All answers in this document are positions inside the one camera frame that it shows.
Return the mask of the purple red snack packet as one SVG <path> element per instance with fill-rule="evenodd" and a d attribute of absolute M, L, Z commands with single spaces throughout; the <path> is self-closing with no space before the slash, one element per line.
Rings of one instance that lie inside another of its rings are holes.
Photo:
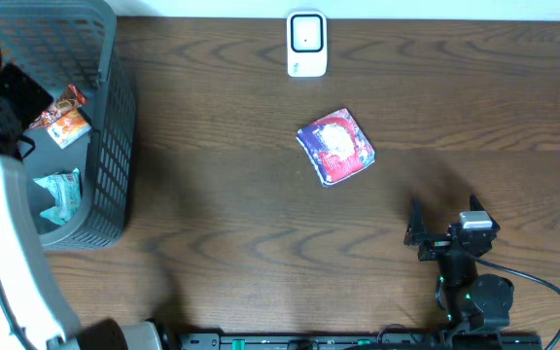
<path fill-rule="evenodd" d="M 330 187 L 367 169 L 375 150 L 348 109 L 334 111 L 297 132 L 323 187 Z"/>

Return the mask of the teal packet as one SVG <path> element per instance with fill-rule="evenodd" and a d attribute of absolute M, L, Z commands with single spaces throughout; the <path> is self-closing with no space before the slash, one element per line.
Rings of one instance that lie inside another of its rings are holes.
<path fill-rule="evenodd" d="M 59 173 L 35 178 L 34 183 L 47 190 L 54 199 L 54 206 L 42 211 L 40 216 L 53 224 L 63 226 L 77 213 L 82 202 L 81 171 Z"/>

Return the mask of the small orange box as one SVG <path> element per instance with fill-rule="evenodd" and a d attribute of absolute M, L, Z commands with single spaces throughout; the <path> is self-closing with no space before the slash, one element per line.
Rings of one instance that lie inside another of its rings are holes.
<path fill-rule="evenodd" d="M 47 128 L 47 133 L 60 149 L 65 149 L 91 131 L 87 123 L 55 122 Z"/>

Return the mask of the orange red chip bag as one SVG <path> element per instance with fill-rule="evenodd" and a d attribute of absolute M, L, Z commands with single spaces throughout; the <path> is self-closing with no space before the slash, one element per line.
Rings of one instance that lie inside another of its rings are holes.
<path fill-rule="evenodd" d="M 66 90 L 28 128 L 45 128 L 87 103 L 87 97 L 75 85 L 69 84 Z"/>

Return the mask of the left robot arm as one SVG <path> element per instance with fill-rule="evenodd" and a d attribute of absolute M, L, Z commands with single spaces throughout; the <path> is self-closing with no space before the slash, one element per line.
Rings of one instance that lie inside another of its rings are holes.
<path fill-rule="evenodd" d="M 31 218 L 18 144 L 51 95 L 0 49 L 0 349 L 162 349 L 157 325 L 83 328 L 59 290 Z"/>

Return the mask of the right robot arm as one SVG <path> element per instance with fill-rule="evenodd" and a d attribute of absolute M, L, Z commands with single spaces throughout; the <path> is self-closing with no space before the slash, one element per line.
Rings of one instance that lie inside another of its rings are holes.
<path fill-rule="evenodd" d="M 429 233 L 420 203 L 411 201 L 403 244 L 418 248 L 419 261 L 437 262 L 437 304 L 447 313 L 452 336 L 495 333 L 509 325 L 512 283 L 495 274 L 480 275 L 476 268 L 499 230 L 475 195 L 470 196 L 470 209 L 445 233 Z"/>

